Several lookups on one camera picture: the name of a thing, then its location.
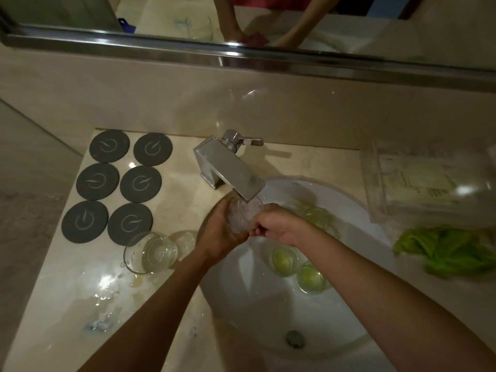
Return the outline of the person's right forearm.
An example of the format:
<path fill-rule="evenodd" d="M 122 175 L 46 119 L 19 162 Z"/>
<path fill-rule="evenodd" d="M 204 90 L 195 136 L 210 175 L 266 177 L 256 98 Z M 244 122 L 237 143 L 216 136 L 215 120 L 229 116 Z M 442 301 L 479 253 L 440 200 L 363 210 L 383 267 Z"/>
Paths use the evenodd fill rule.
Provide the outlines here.
<path fill-rule="evenodd" d="M 296 235 L 398 372 L 496 372 L 496 354 L 421 291 L 311 224 Z"/>

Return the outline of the group of grey round coasters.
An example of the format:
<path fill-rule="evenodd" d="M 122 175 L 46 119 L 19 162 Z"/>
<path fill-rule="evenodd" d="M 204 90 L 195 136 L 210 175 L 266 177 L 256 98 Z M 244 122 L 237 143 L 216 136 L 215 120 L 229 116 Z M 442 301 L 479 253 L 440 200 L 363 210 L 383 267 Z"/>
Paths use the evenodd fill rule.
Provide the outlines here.
<path fill-rule="evenodd" d="M 157 166 L 173 151 L 163 133 L 146 133 L 131 144 L 121 130 L 104 130 L 89 145 L 95 163 L 84 168 L 75 181 L 83 199 L 64 214 L 61 232 L 71 243 L 94 241 L 107 231 L 112 242 L 127 246 L 151 231 L 153 216 L 145 205 L 160 191 Z"/>

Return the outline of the clear drinking glass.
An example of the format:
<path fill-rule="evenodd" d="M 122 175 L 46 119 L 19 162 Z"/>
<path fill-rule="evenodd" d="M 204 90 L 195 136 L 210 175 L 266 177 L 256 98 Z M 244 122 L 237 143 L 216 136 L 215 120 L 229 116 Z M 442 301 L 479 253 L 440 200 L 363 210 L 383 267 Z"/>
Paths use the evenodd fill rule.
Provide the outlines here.
<path fill-rule="evenodd" d="M 195 248 L 197 231 L 183 230 L 172 233 L 169 238 L 177 246 L 177 259 L 182 261 L 186 258 Z"/>
<path fill-rule="evenodd" d="M 227 212 L 228 228 L 233 233 L 244 233 L 252 230 L 252 221 L 263 209 L 263 202 L 255 196 L 246 202 L 240 197 L 234 197 Z"/>
<path fill-rule="evenodd" d="M 141 232 L 130 239 L 123 252 L 128 271 L 136 275 L 169 269 L 178 259 L 177 244 L 158 231 Z"/>
<path fill-rule="evenodd" d="M 300 290 L 306 294 L 320 294 L 332 288 L 331 283 L 309 260 L 296 272 L 296 281 Z"/>
<path fill-rule="evenodd" d="M 334 224 L 334 218 L 326 209 L 317 206 L 309 206 L 304 211 L 304 219 L 329 235 L 336 238 L 339 237 L 338 229 Z"/>
<path fill-rule="evenodd" d="M 296 248 L 287 245 L 276 246 L 270 252 L 269 268 L 280 277 L 289 277 L 296 274 L 300 267 L 299 252 Z"/>

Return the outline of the white round sink basin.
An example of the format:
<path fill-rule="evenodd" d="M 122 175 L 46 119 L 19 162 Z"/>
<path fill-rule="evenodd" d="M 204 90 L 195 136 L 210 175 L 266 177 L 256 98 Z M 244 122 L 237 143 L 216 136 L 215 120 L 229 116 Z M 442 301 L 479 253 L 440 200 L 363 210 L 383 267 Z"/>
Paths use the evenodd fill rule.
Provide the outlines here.
<path fill-rule="evenodd" d="M 289 178 L 266 180 L 257 194 L 294 212 L 305 206 L 326 209 L 338 239 L 363 257 L 396 273 L 391 242 L 369 220 L 365 204 L 334 187 Z M 275 242 L 251 237 L 210 269 L 200 287 L 216 315 L 250 337 L 259 347 L 292 359 L 333 357 L 371 341 L 369 334 L 334 288 L 320 294 L 300 290 L 296 275 L 280 277 L 269 268 Z M 290 330 L 306 340 L 302 350 L 285 341 Z"/>

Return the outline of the green cloth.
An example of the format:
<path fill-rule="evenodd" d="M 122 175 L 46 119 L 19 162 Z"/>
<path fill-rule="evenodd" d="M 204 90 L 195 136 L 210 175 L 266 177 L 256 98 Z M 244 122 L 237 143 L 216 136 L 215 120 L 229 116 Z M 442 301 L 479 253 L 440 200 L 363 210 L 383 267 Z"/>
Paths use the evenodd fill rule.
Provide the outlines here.
<path fill-rule="evenodd" d="M 496 250 L 475 231 L 408 229 L 394 243 L 393 251 L 424 256 L 424 271 L 442 278 L 477 278 L 496 271 Z"/>

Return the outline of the metal framed wall mirror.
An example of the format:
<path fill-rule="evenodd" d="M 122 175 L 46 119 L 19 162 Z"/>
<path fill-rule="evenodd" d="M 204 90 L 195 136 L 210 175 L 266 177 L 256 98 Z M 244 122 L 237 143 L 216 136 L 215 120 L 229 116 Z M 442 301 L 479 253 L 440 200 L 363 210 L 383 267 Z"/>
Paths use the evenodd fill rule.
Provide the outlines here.
<path fill-rule="evenodd" d="M 109 0 L 0 0 L 0 42 L 57 53 L 496 94 L 496 69 L 126 33 Z"/>

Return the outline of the person's right hand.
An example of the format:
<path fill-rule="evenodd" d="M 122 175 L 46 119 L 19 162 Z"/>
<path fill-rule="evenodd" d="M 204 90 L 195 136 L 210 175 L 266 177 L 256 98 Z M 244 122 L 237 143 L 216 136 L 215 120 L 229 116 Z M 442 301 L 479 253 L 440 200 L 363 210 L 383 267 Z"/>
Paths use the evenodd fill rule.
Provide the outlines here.
<path fill-rule="evenodd" d="M 300 248 L 312 235 L 315 235 L 317 228 L 299 217 L 289 209 L 276 203 L 265 204 L 265 208 L 274 209 L 274 238 L 281 244 Z"/>

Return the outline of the person's left hand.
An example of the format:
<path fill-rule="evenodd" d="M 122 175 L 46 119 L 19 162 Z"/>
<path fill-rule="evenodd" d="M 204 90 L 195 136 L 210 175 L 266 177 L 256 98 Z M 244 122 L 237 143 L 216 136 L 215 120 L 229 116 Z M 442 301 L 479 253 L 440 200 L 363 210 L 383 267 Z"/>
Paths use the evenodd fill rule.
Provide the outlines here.
<path fill-rule="evenodd" d="M 235 197 L 232 192 L 225 196 Z M 215 206 L 204 218 L 195 243 L 195 250 L 200 251 L 199 253 L 209 268 L 219 263 L 234 248 L 246 242 L 249 237 L 249 232 L 231 232 L 228 228 L 227 218 L 215 216 Z"/>

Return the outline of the clear plastic tray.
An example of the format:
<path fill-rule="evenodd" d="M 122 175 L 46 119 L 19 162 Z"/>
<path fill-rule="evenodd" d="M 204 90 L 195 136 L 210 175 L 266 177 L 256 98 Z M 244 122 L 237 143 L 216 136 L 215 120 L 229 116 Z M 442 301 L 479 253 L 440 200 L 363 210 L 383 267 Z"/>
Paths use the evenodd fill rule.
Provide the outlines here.
<path fill-rule="evenodd" d="M 375 140 L 360 160 L 373 223 L 496 227 L 496 145 Z"/>

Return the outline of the chrome square faucet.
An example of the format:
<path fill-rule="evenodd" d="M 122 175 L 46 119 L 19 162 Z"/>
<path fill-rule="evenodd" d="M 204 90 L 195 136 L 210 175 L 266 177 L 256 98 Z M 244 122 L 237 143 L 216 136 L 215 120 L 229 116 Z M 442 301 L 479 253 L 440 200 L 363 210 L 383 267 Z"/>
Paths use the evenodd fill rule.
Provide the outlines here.
<path fill-rule="evenodd" d="M 214 189 L 228 184 L 246 202 L 250 202 L 265 187 L 265 181 L 237 156 L 241 145 L 263 146 L 262 138 L 242 136 L 229 129 L 222 137 L 214 135 L 194 149 L 201 177 Z"/>

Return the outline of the metal sink drain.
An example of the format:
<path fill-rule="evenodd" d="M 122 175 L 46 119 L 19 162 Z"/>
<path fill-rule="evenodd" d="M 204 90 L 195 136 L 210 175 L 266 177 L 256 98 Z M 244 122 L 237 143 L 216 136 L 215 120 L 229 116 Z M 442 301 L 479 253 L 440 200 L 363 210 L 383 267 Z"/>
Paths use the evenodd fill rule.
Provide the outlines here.
<path fill-rule="evenodd" d="M 302 350 L 306 346 L 303 334 L 297 330 L 290 330 L 285 335 L 286 343 L 295 350 Z"/>

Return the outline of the person's left forearm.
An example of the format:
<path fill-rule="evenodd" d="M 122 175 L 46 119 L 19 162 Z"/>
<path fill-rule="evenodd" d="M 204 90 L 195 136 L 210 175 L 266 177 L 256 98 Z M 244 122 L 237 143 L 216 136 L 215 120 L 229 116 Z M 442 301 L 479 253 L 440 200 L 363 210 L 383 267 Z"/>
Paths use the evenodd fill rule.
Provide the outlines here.
<path fill-rule="evenodd" d="M 202 278 L 229 250 L 220 244 L 195 248 L 77 372 L 160 372 Z"/>

